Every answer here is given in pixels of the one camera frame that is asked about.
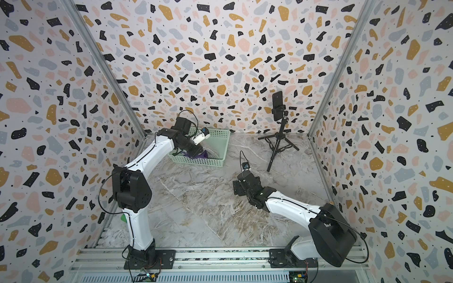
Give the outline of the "purple cloth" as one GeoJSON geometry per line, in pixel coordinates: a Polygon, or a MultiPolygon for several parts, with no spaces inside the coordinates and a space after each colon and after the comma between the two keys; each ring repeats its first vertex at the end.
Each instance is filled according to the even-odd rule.
{"type": "Polygon", "coordinates": [[[208,155],[208,152],[206,150],[200,152],[199,154],[195,155],[195,156],[191,156],[188,152],[183,152],[184,154],[184,157],[187,157],[187,158],[190,158],[190,159],[208,159],[209,158],[209,155],[208,155]]]}

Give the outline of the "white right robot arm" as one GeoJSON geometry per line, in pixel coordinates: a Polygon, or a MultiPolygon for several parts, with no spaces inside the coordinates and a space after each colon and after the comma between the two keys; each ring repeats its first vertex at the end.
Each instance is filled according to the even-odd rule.
{"type": "Polygon", "coordinates": [[[286,246],[285,257],[290,261],[322,258],[340,267],[360,235],[332,204],[310,205],[289,198],[275,188],[262,186],[260,178],[249,170],[241,172],[232,184],[234,194],[246,196],[253,207],[283,216],[310,232],[310,239],[297,242],[298,237],[294,237],[286,246]]]}

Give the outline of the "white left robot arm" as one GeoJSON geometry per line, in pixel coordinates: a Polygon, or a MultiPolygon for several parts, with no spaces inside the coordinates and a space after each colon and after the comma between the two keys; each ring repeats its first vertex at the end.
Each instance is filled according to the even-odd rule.
{"type": "Polygon", "coordinates": [[[175,125],[159,130],[153,142],[135,160],[113,170],[113,197],[126,215],[129,226],[127,263],[131,266],[152,266],[158,261],[147,216],[147,207],[152,199],[147,178],[174,150],[182,150],[190,158],[202,154],[201,142],[210,137],[210,131],[204,127],[189,134],[191,124],[190,120],[177,117],[175,125]]]}

